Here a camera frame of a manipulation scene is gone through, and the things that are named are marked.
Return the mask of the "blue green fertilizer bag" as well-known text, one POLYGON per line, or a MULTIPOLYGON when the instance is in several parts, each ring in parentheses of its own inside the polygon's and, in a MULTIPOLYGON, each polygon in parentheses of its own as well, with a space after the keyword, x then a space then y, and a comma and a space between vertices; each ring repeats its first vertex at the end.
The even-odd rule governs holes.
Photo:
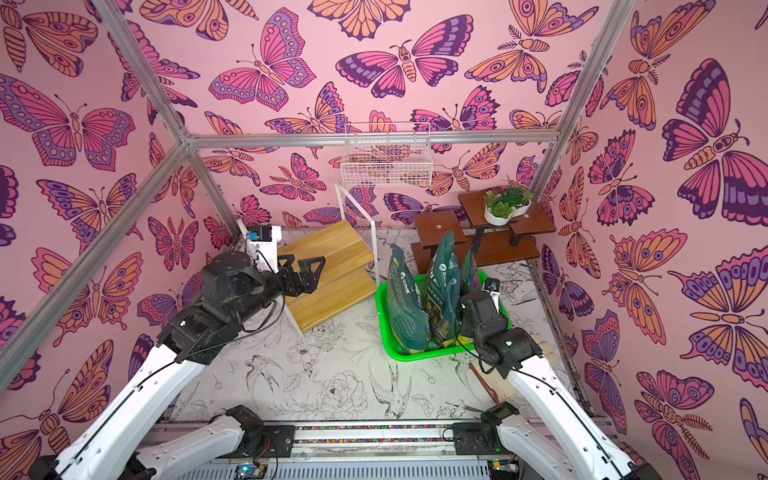
POLYGON ((464 296, 482 287, 475 255, 472 249, 467 251, 460 269, 460 295, 464 296))

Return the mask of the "dark green fertilizer bag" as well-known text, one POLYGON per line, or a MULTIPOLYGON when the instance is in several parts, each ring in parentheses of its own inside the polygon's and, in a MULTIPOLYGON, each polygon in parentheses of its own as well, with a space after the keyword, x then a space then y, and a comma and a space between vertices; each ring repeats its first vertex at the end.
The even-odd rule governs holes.
POLYGON ((388 272, 388 318, 395 340, 409 354, 424 352, 431 335, 428 315, 404 251, 397 245, 391 247, 388 272))

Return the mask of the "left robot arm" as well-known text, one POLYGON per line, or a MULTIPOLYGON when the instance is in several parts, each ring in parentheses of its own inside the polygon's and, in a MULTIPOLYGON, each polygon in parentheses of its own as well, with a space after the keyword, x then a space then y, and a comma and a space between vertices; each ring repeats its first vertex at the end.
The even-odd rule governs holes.
POLYGON ((276 270, 257 269, 245 252, 206 265, 194 301, 161 331, 133 378, 73 445, 34 461, 31 479, 175 479, 213 459, 258 458, 272 439, 249 408, 231 407, 210 424, 154 447, 140 444, 170 402, 219 355, 245 339, 244 324, 287 297, 313 293, 324 257, 280 255, 276 270))

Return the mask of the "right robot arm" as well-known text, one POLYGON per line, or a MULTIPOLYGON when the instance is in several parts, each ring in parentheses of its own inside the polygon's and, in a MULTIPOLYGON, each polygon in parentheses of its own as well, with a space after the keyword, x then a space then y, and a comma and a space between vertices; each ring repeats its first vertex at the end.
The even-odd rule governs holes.
POLYGON ((658 479, 648 464, 637 464, 586 413, 557 377, 539 345, 508 321, 487 291, 460 299, 460 310, 472 330, 481 364, 492 367, 522 394, 554 437, 531 429, 508 403, 485 411, 481 424, 490 441, 497 440, 543 479, 658 479))

